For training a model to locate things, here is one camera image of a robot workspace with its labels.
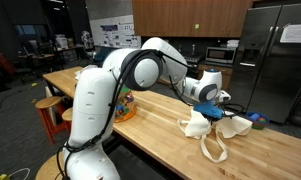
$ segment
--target green object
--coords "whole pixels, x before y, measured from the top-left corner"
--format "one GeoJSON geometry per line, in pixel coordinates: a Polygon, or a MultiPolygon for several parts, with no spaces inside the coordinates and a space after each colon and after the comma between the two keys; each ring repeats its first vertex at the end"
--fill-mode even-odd
{"type": "Polygon", "coordinates": [[[259,117],[257,121],[260,122],[260,123],[266,123],[267,122],[266,119],[263,118],[263,117],[259,117]]]}
{"type": "Polygon", "coordinates": [[[127,93],[129,91],[130,91],[129,88],[127,88],[126,86],[123,86],[120,92],[127,93]]]}
{"type": "Polygon", "coordinates": [[[257,130],[261,130],[261,129],[263,129],[265,126],[266,126],[265,124],[258,124],[258,123],[256,123],[256,122],[254,122],[254,123],[252,124],[252,128],[253,128],[253,129],[257,129],[257,130]]]}

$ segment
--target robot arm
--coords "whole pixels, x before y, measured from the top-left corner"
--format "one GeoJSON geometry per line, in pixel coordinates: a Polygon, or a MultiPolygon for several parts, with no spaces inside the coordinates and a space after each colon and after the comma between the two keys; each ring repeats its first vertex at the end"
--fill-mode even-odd
{"type": "Polygon", "coordinates": [[[118,49],[102,68],[80,75],[73,104],[72,129],[64,152],[65,173],[75,179],[119,179],[102,149],[112,133],[114,108],[123,85],[137,91],[151,88],[159,78],[170,82],[181,95],[207,102],[221,93],[221,73],[205,71],[201,80],[186,77],[187,63],[171,45],[149,39],[141,50],[118,49]]]}

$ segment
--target cable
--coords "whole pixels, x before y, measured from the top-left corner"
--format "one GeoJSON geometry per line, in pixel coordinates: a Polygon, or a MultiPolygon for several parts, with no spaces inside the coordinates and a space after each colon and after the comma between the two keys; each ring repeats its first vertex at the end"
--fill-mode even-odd
{"type": "Polygon", "coordinates": [[[18,171],[15,171],[15,172],[11,173],[11,174],[9,175],[9,178],[11,178],[11,176],[15,175],[16,173],[21,172],[21,171],[25,171],[25,170],[27,170],[28,173],[27,173],[26,177],[24,177],[23,180],[26,180],[26,179],[28,178],[29,174],[30,174],[30,169],[29,169],[29,168],[19,169],[18,171]]]}
{"type": "Polygon", "coordinates": [[[59,173],[57,174],[57,176],[54,178],[54,180],[56,180],[56,179],[60,176],[60,174],[61,174],[61,172],[59,172],[59,173]]]}
{"type": "Polygon", "coordinates": [[[8,97],[10,97],[10,96],[12,96],[12,95],[14,95],[14,94],[17,94],[17,93],[21,93],[21,92],[24,92],[24,91],[31,90],[31,89],[37,87],[39,84],[41,84],[41,83],[36,83],[36,86],[30,87],[30,88],[26,88],[26,89],[22,89],[22,90],[13,92],[13,93],[11,93],[11,94],[5,96],[5,97],[2,98],[1,101],[0,101],[0,109],[2,108],[2,104],[3,104],[4,100],[6,100],[8,97]]]}
{"type": "Polygon", "coordinates": [[[59,152],[62,150],[62,148],[64,148],[64,146],[61,146],[61,147],[58,149],[56,158],[57,158],[58,169],[59,169],[59,172],[60,172],[59,174],[62,174],[62,177],[64,177],[63,171],[62,171],[62,169],[61,169],[60,161],[59,161],[59,152]]]}
{"type": "Polygon", "coordinates": [[[63,146],[69,151],[69,155],[67,156],[66,161],[65,161],[64,174],[61,170],[60,162],[59,162],[59,160],[57,160],[58,168],[59,168],[60,174],[62,174],[62,176],[63,176],[63,179],[69,179],[68,173],[67,173],[67,166],[68,166],[68,161],[70,159],[71,154],[76,153],[76,152],[80,152],[80,151],[82,151],[84,149],[87,149],[87,148],[90,148],[92,145],[95,145],[101,139],[102,135],[105,133],[105,131],[106,131],[106,129],[107,129],[112,117],[113,117],[113,113],[114,113],[116,103],[117,103],[118,97],[120,95],[121,89],[124,85],[124,82],[128,78],[128,76],[126,75],[126,72],[130,72],[131,67],[134,67],[136,65],[136,63],[138,63],[138,61],[134,60],[134,59],[138,59],[139,57],[143,56],[145,53],[149,53],[149,52],[153,52],[153,50],[144,50],[144,51],[141,51],[140,53],[136,54],[135,56],[133,56],[132,60],[129,61],[127,66],[125,66],[124,69],[122,70],[122,73],[120,73],[120,75],[117,79],[114,91],[113,91],[112,100],[109,103],[110,110],[109,110],[109,113],[108,113],[107,121],[106,121],[103,129],[101,130],[101,132],[98,135],[94,136],[92,139],[86,141],[81,147],[71,147],[71,145],[69,145],[68,141],[67,141],[66,145],[63,146]]]}
{"type": "Polygon", "coordinates": [[[198,73],[198,69],[197,69],[197,68],[194,69],[194,68],[195,68],[194,66],[189,66],[189,65],[187,65],[187,64],[184,64],[184,63],[182,63],[182,62],[176,60],[175,58],[173,58],[173,57],[171,57],[171,56],[165,54],[165,53],[162,52],[162,51],[157,51],[157,54],[158,54],[159,56],[160,56],[160,55],[163,55],[163,56],[166,56],[166,57],[170,58],[170,59],[173,60],[174,62],[176,62],[176,63],[178,63],[178,64],[180,64],[180,65],[182,65],[182,66],[188,68],[188,70],[190,70],[191,72],[198,73]]]}
{"type": "Polygon", "coordinates": [[[225,103],[220,103],[220,104],[217,104],[217,106],[222,108],[222,110],[223,110],[223,115],[222,115],[222,116],[223,116],[223,117],[230,117],[230,118],[232,118],[232,117],[237,116],[238,114],[242,113],[243,110],[244,110],[244,106],[243,106],[243,105],[241,105],[241,104],[235,104],[235,103],[227,103],[227,104],[225,104],[225,103]],[[233,109],[233,108],[231,108],[231,107],[229,107],[229,106],[237,106],[237,107],[239,107],[240,109],[237,110],[236,112],[234,112],[233,114],[226,114],[226,113],[225,113],[225,110],[224,110],[225,108],[233,109]]]}
{"type": "Polygon", "coordinates": [[[2,104],[3,104],[3,101],[4,101],[4,100],[6,100],[8,97],[10,97],[10,96],[12,96],[12,95],[14,95],[14,94],[21,93],[21,92],[22,92],[22,91],[16,91],[16,92],[14,92],[14,93],[12,93],[12,94],[9,94],[9,95],[5,96],[5,97],[0,101],[0,109],[2,108],[2,104]]]}

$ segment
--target white cloth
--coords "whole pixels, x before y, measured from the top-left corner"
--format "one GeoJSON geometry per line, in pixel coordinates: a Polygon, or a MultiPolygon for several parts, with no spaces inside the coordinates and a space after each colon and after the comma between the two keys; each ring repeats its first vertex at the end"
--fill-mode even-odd
{"type": "Polygon", "coordinates": [[[191,110],[191,119],[189,121],[178,119],[178,127],[185,133],[186,137],[192,137],[200,139],[201,136],[201,150],[203,154],[214,163],[218,163],[227,159],[227,146],[221,141],[218,136],[218,133],[221,132],[224,138],[232,138],[235,135],[247,135],[251,129],[252,122],[241,118],[239,116],[234,116],[230,118],[222,118],[221,120],[214,122],[210,126],[210,122],[204,118],[201,113],[191,110]],[[214,159],[209,150],[207,149],[204,140],[207,135],[210,134],[211,128],[215,129],[217,143],[222,149],[218,159],[214,159]]]}

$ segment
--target refrigerator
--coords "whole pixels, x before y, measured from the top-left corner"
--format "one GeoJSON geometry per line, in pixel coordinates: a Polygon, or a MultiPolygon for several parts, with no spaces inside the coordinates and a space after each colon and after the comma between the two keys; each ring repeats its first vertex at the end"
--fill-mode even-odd
{"type": "Polygon", "coordinates": [[[301,90],[301,4],[253,8],[228,90],[231,103],[284,123],[301,90]]]}

